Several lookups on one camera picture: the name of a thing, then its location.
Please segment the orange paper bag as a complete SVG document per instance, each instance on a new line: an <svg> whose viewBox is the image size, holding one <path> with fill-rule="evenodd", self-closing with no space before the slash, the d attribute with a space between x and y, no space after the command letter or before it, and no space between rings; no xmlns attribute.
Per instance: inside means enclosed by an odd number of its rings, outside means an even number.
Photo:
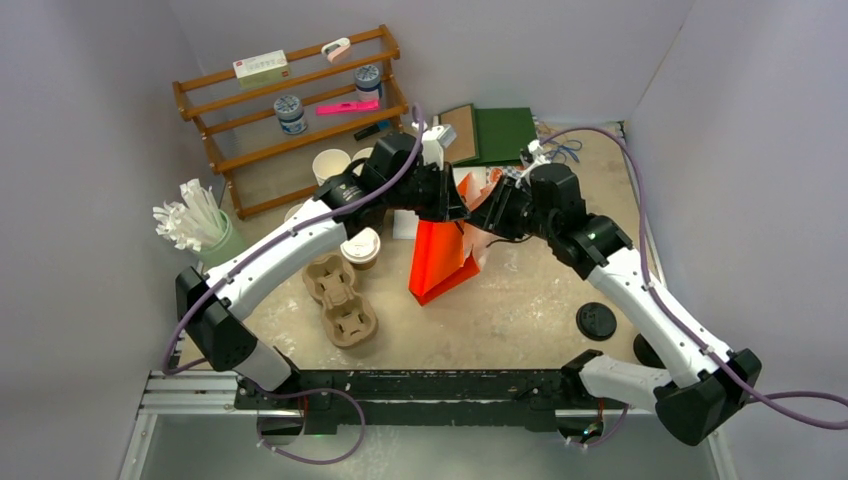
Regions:
<svg viewBox="0 0 848 480"><path fill-rule="evenodd" d="M480 205L492 190L487 187L486 168L454 171L458 191L471 208ZM489 247L498 239L465 221L419 221L408 290L419 305L427 305L479 274L486 263Z"/></svg>

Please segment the white cup lid picked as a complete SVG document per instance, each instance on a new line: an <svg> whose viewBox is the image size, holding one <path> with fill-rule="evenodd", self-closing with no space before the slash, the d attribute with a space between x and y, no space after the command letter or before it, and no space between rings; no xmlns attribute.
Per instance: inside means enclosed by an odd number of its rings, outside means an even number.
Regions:
<svg viewBox="0 0 848 480"><path fill-rule="evenodd" d="M365 228L350 240L342 243L340 252L346 260L347 257L378 257L381 246L379 234L373 228Z"/></svg>

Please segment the brown paper cup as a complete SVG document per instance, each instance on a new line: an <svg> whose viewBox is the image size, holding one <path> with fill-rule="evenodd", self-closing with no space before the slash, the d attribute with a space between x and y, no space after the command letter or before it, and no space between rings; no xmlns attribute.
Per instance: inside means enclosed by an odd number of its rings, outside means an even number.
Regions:
<svg viewBox="0 0 848 480"><path fill-rule="evenodd" d="M347 257L347 261L357 270L369 270L374 267L378 260L377 256L370 257Z"/></svg>
<svg viewBox="0 0 848 480"><path fill-rule="evenodd" d="M293 218L293 217L294 217L294 216L295 216L295 215L299 212L299 210L300 210L302 207L303 207L303 203L297 203L297 204L295 204L295 205L291 206L291 207L287 210L287 212L285 213L284 221L285 221L285 222L288 222L290 219L292 219L292 218Z"/></svg>

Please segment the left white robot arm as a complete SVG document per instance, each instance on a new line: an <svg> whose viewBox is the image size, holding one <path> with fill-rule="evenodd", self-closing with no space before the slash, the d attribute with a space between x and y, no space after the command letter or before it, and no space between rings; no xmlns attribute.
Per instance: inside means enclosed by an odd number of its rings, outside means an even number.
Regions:
<svg viewBox="0 0 848 480"><path fill-rule="evenodd" d="M184 269L175 280L177 330L188 333L214 370L251 380L272 408L292 405L295 365L259 340L244 319L307 264L366 228L380 228L390 210L431 222L466 219L440 135L437 127L386 135L366 159L325 180L295 216L235 258L205 273Z"/></svg>

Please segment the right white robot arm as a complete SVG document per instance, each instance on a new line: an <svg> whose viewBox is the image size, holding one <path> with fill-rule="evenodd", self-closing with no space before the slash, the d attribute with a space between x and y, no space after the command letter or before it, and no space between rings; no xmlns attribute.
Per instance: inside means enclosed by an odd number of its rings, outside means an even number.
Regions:
<svg viewBox="0 0 848 480"><path fill-rule="evenodd" d="M567 363L561 392L576 407L596 398L654 413L678 441L696 446L741 410L762 369L749 349L732 350L649 272L640 252L609 217L588 211L576 174L565 165L501 177L471 210L469 223L502 239L544 240L625 314L659 356L650 368L588 350Z"/></svg>

